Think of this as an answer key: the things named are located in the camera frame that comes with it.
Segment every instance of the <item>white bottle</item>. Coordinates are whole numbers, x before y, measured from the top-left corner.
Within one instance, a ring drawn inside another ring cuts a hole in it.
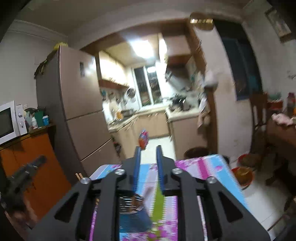
[[[35,117],[32,117],[32,127],[33,127],[33,129],[38,128],[37,121],[36,121],[36,118]]]

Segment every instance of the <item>white microwave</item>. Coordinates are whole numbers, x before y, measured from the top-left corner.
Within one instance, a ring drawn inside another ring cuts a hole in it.
[[[22,105],[15,101],[0,106],[0,145],[27,133]]]

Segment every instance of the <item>framed picture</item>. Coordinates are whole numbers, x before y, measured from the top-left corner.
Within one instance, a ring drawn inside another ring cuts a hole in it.
[[[270,21],[282,43],[293,39],[291,30],[274,7],[266,11],[265,15]]]

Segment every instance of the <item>refrigerator door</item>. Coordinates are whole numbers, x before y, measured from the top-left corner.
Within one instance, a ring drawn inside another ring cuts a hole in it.
[[[112,140],[101,146],[94,153],[81,161],[86,173],[90,177],[101,165],[119,164],[119,158],[116,154]]]
[[[103,112],[80,116],[67,124],[80,160],[111,138]]]
[[[102,110],[102,96],[94,56],[61,46],[59,74],[67,120]]]

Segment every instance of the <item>blue container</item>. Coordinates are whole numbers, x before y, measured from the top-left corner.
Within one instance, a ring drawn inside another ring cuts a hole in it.
[[[48,115],[45,115],[44,117],[42,117],[42,121],[45,126],[49,125]]]
[[[136,194],[134,197],[121,196],[119,205],[120,233],[143,233],[151,229],[152,222],[143,199],[139,195]]]

